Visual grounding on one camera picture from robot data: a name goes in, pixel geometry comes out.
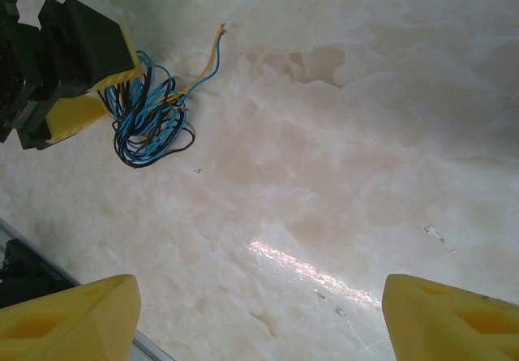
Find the marble surface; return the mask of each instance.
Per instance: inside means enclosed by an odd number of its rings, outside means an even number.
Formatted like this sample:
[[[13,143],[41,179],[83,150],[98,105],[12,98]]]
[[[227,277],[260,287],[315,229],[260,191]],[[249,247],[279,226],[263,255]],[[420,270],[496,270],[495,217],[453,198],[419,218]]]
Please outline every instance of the marble surface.
[[[181,82],[227,22],[188,152],[132,170],[108,118],[0,147],[0,215],[81,281],[136,275],[173,357],[393,359],[390,273],[519,303],[519,0],[81,1]]]

